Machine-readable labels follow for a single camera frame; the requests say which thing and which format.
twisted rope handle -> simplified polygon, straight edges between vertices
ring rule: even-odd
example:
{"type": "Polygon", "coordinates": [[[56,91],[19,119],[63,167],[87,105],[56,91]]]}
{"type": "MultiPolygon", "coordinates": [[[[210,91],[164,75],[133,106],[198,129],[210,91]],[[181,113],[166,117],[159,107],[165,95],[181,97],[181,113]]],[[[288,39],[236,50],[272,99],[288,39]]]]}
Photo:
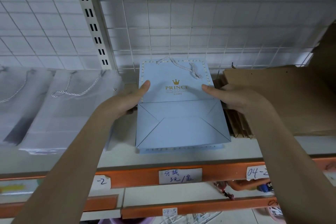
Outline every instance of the twisted rope handle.
{"type": "Polygon", "coordinates": [[[196,79],[201,79],[201,78],[202,78],[198,73],[196,73],[196,67],[195,67],[195,64],[194,64],[194,63],[189,63],[190,65],[192,65],[192,70],[191,70],[191,69],[189,69],[189,68],[186,68],[186,67],[183,67],[183,66],[178,65],[178,64],[175,62],[175,60],[174,60],[171,56],[167,56],[167,57],[165,57],[165,58],[163,58],[163,59],[157,61],[156,64],[159,65],[162,61],[164,61],[164,60],[166,60],[166,59],[168,59],[168,58],[171,60],[171,62],[173,62],[173,64],[174,64],[175,66],[178,66],[178,67],[180,67],[180,68],[182,68],[182,69],[184,69],[184,70],[188,70],[189,72],[191,72],[191,73],[194,75],[194,77],[195,77],[196,79]]]}
{"type": "Polygon", "coordinates": [[[65,89],[65,90],[58,90],[58,91],[55,91],[55,92],[52,94],[52,96],[53,96],[54,98],[58,98],[58,97],[60,97],[61,95],[64,95],[64,94],[72,95],[72,96],[82,96],[82,95],[86,94],[89,90],[91,90],[91,89],[96,85],[96,83],[99,81],[100,77],[102,76],[102,74],[99,74],[98,77],[97,77],[97,79],[95,80],[95,82],[94,82],[94,83],[93,83],[93,84],[92,84],[86,91],[83,91],[83,92],[80,93],[80,94],[69,93],[69,92],[67,92],[67,90],[68,90],[69,87],[70,87],[70,82],[71,82],[71,79],[72,79],[72,75],[75,74],[75,73],[77,73],[77,71],[74,72],[74,73],[71,73],[71,74],[70,74],[70,77],[69,77],[69,80],[68,80],[68,85],[66,86],[66,89],[65,89]]]}
{"type": "Polygon", "coordinates": [[[21,88],[19,88],[19,90],[17,92],[15,92],[10,98],[4,99],[4,100],[0,100],[0,103],[8,102],[12,98],[14,98],[17,94],[19,94],[19,92],[26,86],[27,79],[28,79],[28,72],[29,71],[27,71],[27,73],[26,73],[26,79],[25,79],[23,85],[21,86],[21,88]]]}

light blue paper bag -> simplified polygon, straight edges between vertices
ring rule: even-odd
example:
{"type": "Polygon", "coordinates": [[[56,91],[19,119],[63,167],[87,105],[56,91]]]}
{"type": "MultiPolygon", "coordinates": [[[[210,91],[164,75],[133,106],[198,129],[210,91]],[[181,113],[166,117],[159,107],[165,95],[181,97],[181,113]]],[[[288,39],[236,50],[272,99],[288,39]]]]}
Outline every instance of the light blue paper bag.
{"type": "Polygon", "coordinates": [[[144,60],[139,86],[146,80],[150,89],[138,104],[136,147],[140,152],[231,141],[220,100],[201,88],[202,84],[213,86],[204,60],[144,60]]]}

human hand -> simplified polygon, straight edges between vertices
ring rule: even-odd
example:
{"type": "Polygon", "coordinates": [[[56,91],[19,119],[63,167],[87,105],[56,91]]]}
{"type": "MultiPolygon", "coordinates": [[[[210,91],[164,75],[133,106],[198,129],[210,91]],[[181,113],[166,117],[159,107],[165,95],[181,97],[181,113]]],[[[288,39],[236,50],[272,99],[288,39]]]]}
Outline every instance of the human hand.
{"type": "Polygon", "coordinates": [[[232,84],[227,84],[220,90],[202,84],[202,90],[226,103],[229,109],[242,114],[249,114],[263,108],[273,108],[266,98],[254,90],[239,88],[232,84]]]}
{"type": "Polygon", "coordinates": [[[149,90],[151,82],[145,81],[143,85],[132,93],[120,93],[101,103],[96,111],[108,119],[118,119],[126,112],[135,107],[143,95],[149,90]]]}

wire mesh panel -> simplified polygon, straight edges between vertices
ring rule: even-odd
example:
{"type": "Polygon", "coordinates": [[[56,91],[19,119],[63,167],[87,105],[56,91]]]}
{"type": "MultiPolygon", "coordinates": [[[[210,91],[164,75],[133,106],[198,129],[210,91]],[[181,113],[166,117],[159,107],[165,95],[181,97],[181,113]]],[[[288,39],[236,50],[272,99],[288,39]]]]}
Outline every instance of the wire mesh panel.
{"type": "Polygon", "coordinates": [[[302,65],[336,0],[100,0],[121,74],[143,58],[205,58],[222,69],[302,65]]]}
{"type": "Polygon", "coordinates": [[[78,0],[0,1],[0,65],[101,68],[78,0]]]}

price label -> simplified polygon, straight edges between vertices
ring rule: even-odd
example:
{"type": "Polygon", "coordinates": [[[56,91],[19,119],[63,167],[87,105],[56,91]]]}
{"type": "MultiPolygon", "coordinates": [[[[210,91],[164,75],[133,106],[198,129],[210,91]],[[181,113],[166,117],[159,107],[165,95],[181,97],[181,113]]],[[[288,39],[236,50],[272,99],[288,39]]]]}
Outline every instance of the price label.
{"type": "Polygon", "coordinates": [[[91,190],[98,189],[111,189],[111,178],[105,175],[95,175],[91,185],[91,190]]]}
{"type": "Polygon", "coordinates": [[[269,178],[267,168],[265,165],[263,166],[254,166],[254,167],[247,167],[246,170],[246,179],[261,179],[261,178],[269,178]]]}
{"type": "Polygon", "coordinates": [[[170,169],[159,171],[160,184],[190,183],[202,181],[202,168],[170,169]]]}
{"type": "Polygon", "coordinates": [[[177,215],[177,207],[174,208],[163,208],[162,209],[162,216],[175,216],[177,215]]]}

